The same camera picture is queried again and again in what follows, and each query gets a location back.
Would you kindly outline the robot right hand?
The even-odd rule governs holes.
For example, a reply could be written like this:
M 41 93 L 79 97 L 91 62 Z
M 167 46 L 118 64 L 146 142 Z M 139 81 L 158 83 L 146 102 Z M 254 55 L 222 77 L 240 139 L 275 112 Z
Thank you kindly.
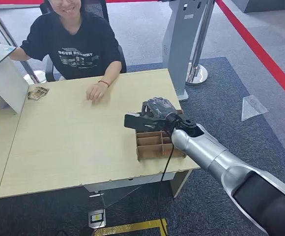
M 162 97 L 150 98 L 143 103 L 141 115 L 151 118 L 166 118 L 177 111 L 169 100 Z

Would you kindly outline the person's left hand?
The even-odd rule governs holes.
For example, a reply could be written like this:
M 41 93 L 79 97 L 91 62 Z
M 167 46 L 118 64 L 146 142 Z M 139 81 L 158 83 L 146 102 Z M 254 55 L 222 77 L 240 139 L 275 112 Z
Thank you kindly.
M 99 101 L 107 91 L 108 88 L 109 85 L 103 81 L 93 84 L 87 89 L 86 99 L 93 102 Z

